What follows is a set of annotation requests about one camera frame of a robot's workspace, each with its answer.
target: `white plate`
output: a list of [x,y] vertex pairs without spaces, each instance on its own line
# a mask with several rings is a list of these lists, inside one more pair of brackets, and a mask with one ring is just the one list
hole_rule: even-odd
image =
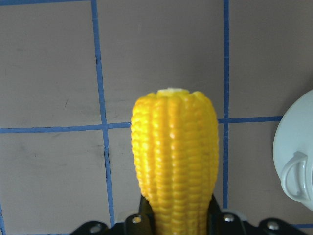
[[299,98],[280,121],[273,158],[285,194],[313,211],[313,90]]

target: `blue tape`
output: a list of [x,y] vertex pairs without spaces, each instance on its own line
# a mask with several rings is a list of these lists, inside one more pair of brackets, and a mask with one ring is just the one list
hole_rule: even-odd
[[224,0],[223,208],[228,208],[229,1]]
[[313,224],[293,224],[297,229],[312,229]]
[[100,114],[101,121],[104,125],[102,130],[103,140],[104,140],[104,160],[106,169],[106,179],[107,179],[107,193],[108,193],[108,204],[110,213],[110,223],[111,227],[115,224],[114,216],[114,203],[113,203],[113,191],[112,191],[112,180],[111,180],[111,168],[109,159],[109,134],[106,119],[106,106],[105,106],[105,96],[103,88],[103,75],[102,75],[102,62],[101,62],[101,50],[100,50],[100,36],[99,36],[99,23],[98,23],[98,9],[97,1],[91,0],[92,9],[92,26],[93,26],[93,38],[94,38],[94,51],[96,57],[96,71],[97,71],[97,81],[98,81],[98,93],[99,93],[99,104],[100,104]]
[[268,122],[268,121],[280,121],[283,116],[273,116],[273,117],[240,117],[240,118],[230,118],[229,123],[245,123],[245,122]]
[[109,123],[108,129],[129,128],[130,126],[131,126],[130,122]]
[[2,232],[2,235],[6,235],[5,227],[4,227],[4,220],[2,215],[2,207],[0,203],[0,231]]
[[56,3],[56,2],[67,2],[67,1],[88,1],[88,0],[0,0],[0,6]]
[[100,125],[87,125],[87,126],[55,126],[55,127],[29,127],[29,128],[0,128],[0,134],[7,133],[50,133],[50,132],[71,132],[71,131],[93,131],[102,130]]

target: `corn on the cob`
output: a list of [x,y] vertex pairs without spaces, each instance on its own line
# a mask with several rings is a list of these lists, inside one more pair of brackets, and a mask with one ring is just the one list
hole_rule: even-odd
[[218,122],[201,92],[159,90],[137,100],[132,150],[157,235],[205,235],[218,173]]

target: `screw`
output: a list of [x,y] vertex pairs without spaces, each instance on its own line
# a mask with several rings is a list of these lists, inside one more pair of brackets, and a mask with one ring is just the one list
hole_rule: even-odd
[[90,229],[90,233],[91,233],[91,234],[98,233],[98,232],[101,231],[101,229],[102,229],[101,224],[96,224],[95,226],[93,226],[93,227]]
[[223,220],[226,222],[233,222],[235,220],[235,217],[232,214],[226,214],[224,215]]
[[275,221],[269,221],[267,223],[267,227],[271,230],[278,230],[279,229],[279,225]]
[[139,224],[141,222],[141,216],[136,216],[134,218],[132,218],[132,222],[133,224]]

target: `tile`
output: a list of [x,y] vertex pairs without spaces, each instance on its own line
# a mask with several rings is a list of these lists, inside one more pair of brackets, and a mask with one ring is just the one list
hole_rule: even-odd
[[313,1],[229,2],[229,115],[283,115],[313,88]]
[[7,234],[70,233],[110,224],[102,131],[0,135]]
[[140,97],[199,90],[223,116],[223,1],[98,1],[109,123],[130,121]]
[[0,6],[0,28],[0,127],[101,123],[89,1]]
[[290,224],[312,224],[312,211],[289,199],[276,173],[272,146],[278,122],[229,127],[229,208],[258,225],[276,217]]
[[109,143],[115,222],[124,222],[140,202],[130,128],[109,129]]

